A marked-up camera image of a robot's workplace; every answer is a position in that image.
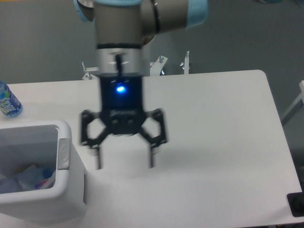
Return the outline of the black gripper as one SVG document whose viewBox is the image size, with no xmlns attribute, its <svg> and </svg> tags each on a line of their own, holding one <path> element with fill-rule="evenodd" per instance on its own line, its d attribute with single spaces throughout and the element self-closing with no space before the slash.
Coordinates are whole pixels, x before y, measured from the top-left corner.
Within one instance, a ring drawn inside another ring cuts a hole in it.
<svg viewBox="0 0 304 228">
<path fill-rule="evenodd" d="M 101 76 L 101 112 L 83 110 L 80 114 L 80 144 L 93 151 L 96 169 L 102 164 L 102 143 L 108 135 L 140 134 L 149 145 L 149 166 L 153 168 L 155 149 L 168 142 L 164 112 L 158 108 L 143 110 L 142 76 Z M 151 136 L 142 126 L 145 119 L 151 118 L 159 124 L 159 134 Z M 103 122 L 105 127 L 98 135 L 92 134 L 94 122 Z"/>
</svg>

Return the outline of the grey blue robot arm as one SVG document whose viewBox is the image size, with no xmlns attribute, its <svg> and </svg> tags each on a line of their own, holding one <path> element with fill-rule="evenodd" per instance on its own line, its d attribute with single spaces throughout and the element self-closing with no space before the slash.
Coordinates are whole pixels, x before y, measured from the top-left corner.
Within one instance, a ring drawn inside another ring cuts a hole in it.
<svg viewBox="0 0 304 228">
<path fill-rule="evenodd" d="M 76 0 L 83 21 L 95 26 L 97 77 L 101 110 L 81 113 L 84 146 L 101 156 L 107 136 L 141 135 L 149 144 L 149 163 L 154 150 L 167 139 L 164 112 L 143 108 L 143 41 L 176 29 L 205 22 L 206 0 Z"/>
</svg>

